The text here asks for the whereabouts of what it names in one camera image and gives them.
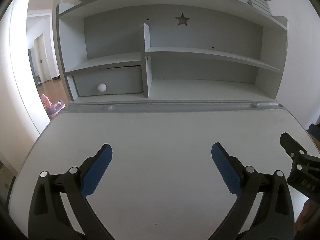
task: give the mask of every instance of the star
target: star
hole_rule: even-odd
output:
[[[185,26],[188,26],[187,20],[190,20],[190,18],[186,18],[183,14],[181,14],[181,17],[176,17],[176,19],[179,20],[178,26],[181,24],[184,24]]]

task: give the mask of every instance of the desk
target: desk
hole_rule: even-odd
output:
[[[15,181],[9,211],[25,234],[40,172],[65,173],[104,143],[112,146],[113,159],[87,199],[119,240],[209,238],[236,200],[211,159],[215,142],[244,166],[260,173],[282,170],[286,178],[292,161],[279,143],[283,132],[310,155],[318,155],[305,130],[284,109],[159,114],[94,113],[92,106],[86,107],[86,113],[66,109],[50,123]],[[290,191],[297,218],[307,198]],[[249,228],[261,197],[243,230]]]

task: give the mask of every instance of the wooden floor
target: wooden floor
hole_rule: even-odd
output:
[[[54,104],[58,100],[62,100],[66,106],[69,104],[66,92],[64,91],[61,79],[54,81],[46,81],[41,85],[37,85],[39,96],[45,94],[49,100]]]

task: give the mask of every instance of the blue gripper pad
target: blue gripper pad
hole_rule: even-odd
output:
[[[239,197],[242,193],[241,178],[228,160],[228,153],[220,143],[215,143],[211,155],[230,193]]]
[[[110,145],[107,145],[101,150],[102,152],[100,155],[82,178],[81,195],[83,198],[86,198],[87,195],[93,194],[112,160],[112,148]]]

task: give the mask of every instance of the shelf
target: shelf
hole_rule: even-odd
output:
[[[226,60],[231,62],[237,62],[242,64],[247,64],[251,66],[256,66],[271,70],[274,72],[282,73],[281,70],[263,63],[260,60],[245,57],[233,53],[210,50],[210,49],[194,49],[194,48],[178,48],[178,47],[150,47],[146,51],[147,56],[178,56],[178,57],[193,57],[193,58],[207,58],[207,59],[217,59]]]
[[[129,101],[251,101],[275,102],[254,84],[185,79],[153,79],[149,98],[141,94],[79,97],[71,104]]]
[[[80,72],[83,73],[88,71],[96,71],[100,69],[128,67],[136,65],[141,65],[140,52],[123,53],[88,59],[80,63],[79,65],[75,66],[71,70],[66,71],[66,74],[71,75]]]
[[[238,0],[91,0],[62,12],[59,14],[59,17],[85,18],[114,9],[155,4],[186,5],[207,8],[246,19],[263,27],[287,30],[285,25],[274,19],[271,15],[263,13]]]

